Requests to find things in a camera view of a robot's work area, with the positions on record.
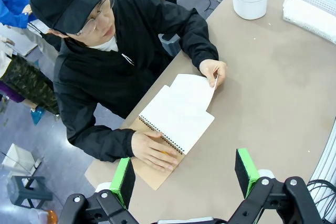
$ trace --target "person's right hand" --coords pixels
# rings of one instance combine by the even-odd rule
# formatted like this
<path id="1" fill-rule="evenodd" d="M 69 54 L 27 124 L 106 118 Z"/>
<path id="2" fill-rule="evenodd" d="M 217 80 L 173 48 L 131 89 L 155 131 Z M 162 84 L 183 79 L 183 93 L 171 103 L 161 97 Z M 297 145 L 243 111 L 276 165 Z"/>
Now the person's right hand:
<path id="1" fill-rule="evenodd" d="M 6 43 L 8 43 L 8 44 L 10 44 L 10 45 L 12 45 L 12 46 L 15 46 L 14 41 L 12 41 L 12 40 L 10 40 L 10 39 L 7 39 L 7 40 L 6 40 Z"/>
<path id="2" fill-rule="evenodd" d="M 176 158 L 170 156 L 177 155 L 177 152 L 173 148 L 150 139 L 150 137 L 159 138 L 161 136 L 162 132 L 158 131 L 135 132 L 132 136 L 131 145 L 135 157 L 151 167 L 164 172 L 166 169 L 173 170 L 172 164 L 177 165 L 178 162 Z"/>
<path id="3" fill-rule="evenodd" d="M 28 15 L 32 14 L 33 11 L 32 11 L 31 6 L 30 5 L 26 5 L 25 8 L 23 8 L 22 13 L 28 13 Z"/>

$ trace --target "black baseball cap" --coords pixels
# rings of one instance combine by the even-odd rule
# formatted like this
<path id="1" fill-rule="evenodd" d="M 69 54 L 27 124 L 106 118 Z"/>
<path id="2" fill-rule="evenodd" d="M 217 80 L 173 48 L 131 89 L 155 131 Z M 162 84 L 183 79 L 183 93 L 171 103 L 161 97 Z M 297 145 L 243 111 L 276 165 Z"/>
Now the black baseball cap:
<path id="1" fill-rule="evenodd" d="M 30 0 L 34 15 L 49 28 L 76 34 L 101 0 Z"/>

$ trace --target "eyeglasses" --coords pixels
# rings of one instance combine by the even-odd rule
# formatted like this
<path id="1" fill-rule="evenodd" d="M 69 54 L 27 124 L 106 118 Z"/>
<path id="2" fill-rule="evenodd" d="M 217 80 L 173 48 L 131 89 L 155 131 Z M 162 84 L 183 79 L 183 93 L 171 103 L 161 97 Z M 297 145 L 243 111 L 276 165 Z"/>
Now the eyeglasses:
<path id="1" fill-rule="evenodd" d="M 112 9 L 114 5 L 114 0 L 102 0 L 101 3 L 99 3 L 95 9 L 98 9 L 97 13 L 98 15 L 95 18 L 90 19 L 87 21 L 87 23 L 84 25 L 83 29 L 79 31 L 76 35 L 80 36 L 88 36 L 90 35 L 97 27 L 97 18 L 100 14 L 103 14 L 104 16 L 109 13 L 109 11 Z"/>

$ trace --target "person in blue jacket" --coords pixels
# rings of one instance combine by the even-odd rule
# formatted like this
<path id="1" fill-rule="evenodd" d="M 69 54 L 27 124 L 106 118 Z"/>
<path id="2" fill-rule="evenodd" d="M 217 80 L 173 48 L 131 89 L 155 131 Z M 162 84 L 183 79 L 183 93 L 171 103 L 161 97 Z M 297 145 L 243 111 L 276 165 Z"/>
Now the person in blue jacket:
<path id="1" fill-rule="evenodd" d="M 30 31 L 28 23 L 36 20 L 29 0 L 0 0 L 0 23 L 6 25 L 36 43 L 43 55 L 55 64 L 58 52 L 47 41 Z"/>

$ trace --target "black hoodie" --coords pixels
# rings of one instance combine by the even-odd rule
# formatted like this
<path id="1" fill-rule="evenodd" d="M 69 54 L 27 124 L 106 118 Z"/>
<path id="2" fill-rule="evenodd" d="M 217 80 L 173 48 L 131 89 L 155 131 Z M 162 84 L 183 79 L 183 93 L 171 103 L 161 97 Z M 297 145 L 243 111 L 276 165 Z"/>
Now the black hoodie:
<path id="1" fill-rule="evenodd" d="M 126 118 L 171 62 L 158 34 L 177 33 L 194 66 L 218 60 L 209 42 L 206 21 L 196 9 L 162 0 L 115 0 L 119 52 L 62 42 L 55 64 L 54 87 L 60 115 L 71 144 L 102 161 L 133 156 L 131 129 L 112 130 L 95 125 L 98 103 Z"/>

